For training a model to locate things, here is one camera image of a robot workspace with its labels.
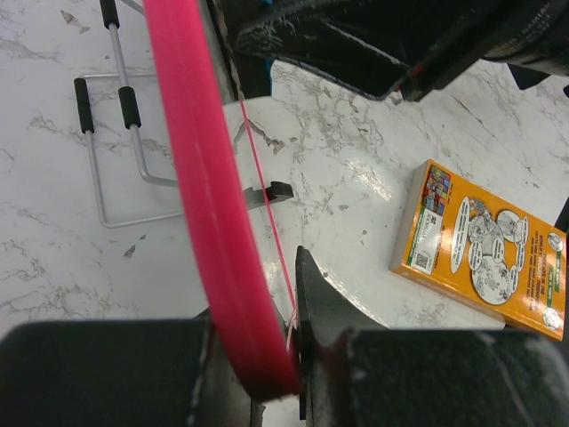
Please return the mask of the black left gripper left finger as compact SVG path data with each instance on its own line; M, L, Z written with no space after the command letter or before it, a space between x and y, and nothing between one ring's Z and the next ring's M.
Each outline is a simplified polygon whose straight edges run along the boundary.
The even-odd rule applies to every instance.
M207 312L43 321L1 341L4 426L259 426Z

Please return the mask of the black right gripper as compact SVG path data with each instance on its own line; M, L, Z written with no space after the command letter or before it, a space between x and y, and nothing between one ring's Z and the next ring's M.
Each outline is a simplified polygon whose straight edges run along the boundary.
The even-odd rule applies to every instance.
M517 87L526 90L551 76L568 75L568 3L517 1L517 13L491 34L483 59L506 63Z

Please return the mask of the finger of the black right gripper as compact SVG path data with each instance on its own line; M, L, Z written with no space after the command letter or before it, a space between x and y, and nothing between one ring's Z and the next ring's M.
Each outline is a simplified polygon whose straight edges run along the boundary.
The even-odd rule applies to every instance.
M418 101L489 16L486 1L219 1L239 59L280 60L368 99Z

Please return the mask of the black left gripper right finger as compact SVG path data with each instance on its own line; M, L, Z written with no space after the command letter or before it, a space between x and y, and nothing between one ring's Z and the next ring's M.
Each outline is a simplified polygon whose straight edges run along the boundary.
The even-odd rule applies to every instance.
M520 329L389 330L295 257L309 426L565 426L568 347Z

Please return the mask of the pink framed whiteboard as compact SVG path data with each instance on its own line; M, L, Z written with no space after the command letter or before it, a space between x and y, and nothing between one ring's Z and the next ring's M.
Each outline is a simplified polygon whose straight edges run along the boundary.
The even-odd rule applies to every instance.
M240 383L271 401L301 391L241 189L199 6L147 1L174 166L212 321Z

